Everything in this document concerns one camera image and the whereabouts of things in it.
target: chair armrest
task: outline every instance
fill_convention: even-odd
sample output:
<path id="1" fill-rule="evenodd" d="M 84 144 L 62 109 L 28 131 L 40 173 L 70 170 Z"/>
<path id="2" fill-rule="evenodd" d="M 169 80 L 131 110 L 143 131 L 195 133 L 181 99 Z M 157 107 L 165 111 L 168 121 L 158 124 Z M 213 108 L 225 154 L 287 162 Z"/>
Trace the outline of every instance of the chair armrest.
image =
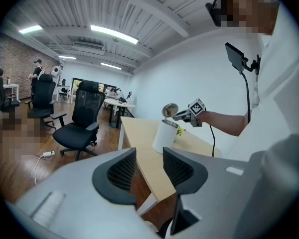
<path id="1" fill-rule="evenodd" d="M 96 130 L 98 127 L 99 127 L 99 123 L 98 122 L 93 122 L 92 124 L 90 124 L 87 128 L 86 128 L 86 130 L 88 130 L 88 131 L 94 131 L 94 130 Z"/>
<path id="2" fill-rule="evenodd" d="M 58 114 L 51 114 L 51 118 L 53 120 L 59 119 L 61 126 L 64 126 L 64 120 L 63 117 L 66 116 L 66 113 L 58 113 Z"/>
<path id="3" fill-rule="evenodd" d="M 51 118 L 52 118 L 53 120 L 56 120 L 56 119 L 59 119 L 59 118 L 61 118 L 61 117 L 63 117 L 63 116 L 66 116 L 66 113 L 53 114 L 53 115 L 51 115 Z"/>

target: ceiling light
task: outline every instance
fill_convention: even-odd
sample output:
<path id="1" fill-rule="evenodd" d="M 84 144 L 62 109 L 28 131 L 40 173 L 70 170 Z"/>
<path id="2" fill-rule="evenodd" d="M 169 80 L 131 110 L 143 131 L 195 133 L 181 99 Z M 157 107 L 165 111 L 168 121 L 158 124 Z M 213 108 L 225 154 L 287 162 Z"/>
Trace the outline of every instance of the ceiling light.
<path id="1" fill-rule="evenodd" d="M 19 32 L 21 34 L 25 34 L 25 33 L 33 32 L 33 31 L 41 30 L 41 29 L 42 29 L 42 27 L 40 27 L 39 25 L 35 25 L 35 26 L 31 26 L 31 27 L 27 27 L 25 29 L 19 30 Z"/>
<path id="2" fill-rule="evenodd" d="M 66 56 L 59 56 L 59 58 L 69 58 L 69 59 L 76 59 L 75 57 L 66 57 Z"/>
<path id="3" fill-rule="evenodd" d="M 121 70 L 121 68 L 120 68 L 120 67 L 117 67 L 117 66 L 111 66 L 111 65 L 108 65 L 108 64 L 104 64 L 104 63 L 101 63 L 101 65 L 102 65 L 102 66 L 113 67 L 113 68 L 115 68 L 115 69 L 119 69 L 119 70 Z"/>
<path id="4" fill-rule="evenodd" d="M 131 42 L 133 44 L 137 44 L 137 42 L 138 42 L 138 40 L 133 38 L 133 37 L 130 37 L 126 34 L 123 34 L 121 32 L 117 32 L 115 30 L 111 30 L 111 29 L 108 29 L 108 28 L 105 28 L 105 27 L 91 25 L 91 29 L 93 31 L 98 31 L 98 32 L 105 33 L 105 34 L 110 34 L 112 36 L 121 38 L 125 41 Z"/>

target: wooden floor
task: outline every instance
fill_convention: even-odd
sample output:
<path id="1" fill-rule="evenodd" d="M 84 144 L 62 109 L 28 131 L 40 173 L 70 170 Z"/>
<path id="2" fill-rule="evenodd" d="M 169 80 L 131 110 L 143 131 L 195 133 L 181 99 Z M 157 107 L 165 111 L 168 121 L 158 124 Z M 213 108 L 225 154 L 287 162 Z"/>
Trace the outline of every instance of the wooden floor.
<path id="1" fill-rule="evenodd" d="M 55 113 L 64 111 L 65 124 L 72 122 L 74 104 L 68 104 L 59 99 L 55 103 Z M 100 129 L 97 134 L 97 146 L 93 151 L 97 154 L 118 149 L 120 130 L 107 125 L 110 112 L 101 108 L 97 121 Z M 0 115 L 0 192 L 2 197 L 11 203 L 15 203 L 27 190 L 34 187 L 34 166 L 38 157 L 44 152 L 54 150 L 56 155 L 46 160 L 40 160 L 36 172 L 37 183 L 44 180 L 55 170 L 68 163 L 75 162 L 75 152 L 67 152 L 64 156 L 59 151 L 64 147 L 58 144 L 52 137 L 53 129 L 44 128 L 40 130 L 39 121 L 27 118 L 27 105 L 24 101 L 15 111 L 17 122 L 8 123 L 8 114 Z M 55 121 L 56 128 L 60 128 L 59 120 Z M 80 160 L 92 156 L 81 152 Z M 137 208 L 150 195 L 150 190 L 138 170 L 133 178 L 131 193 L 137 196 Z M 175 196 L 171 196 L 153 209 L 144 214 L 144 220 L 152 222 L 158 229 L 169 218 L 173 216 Z"/>

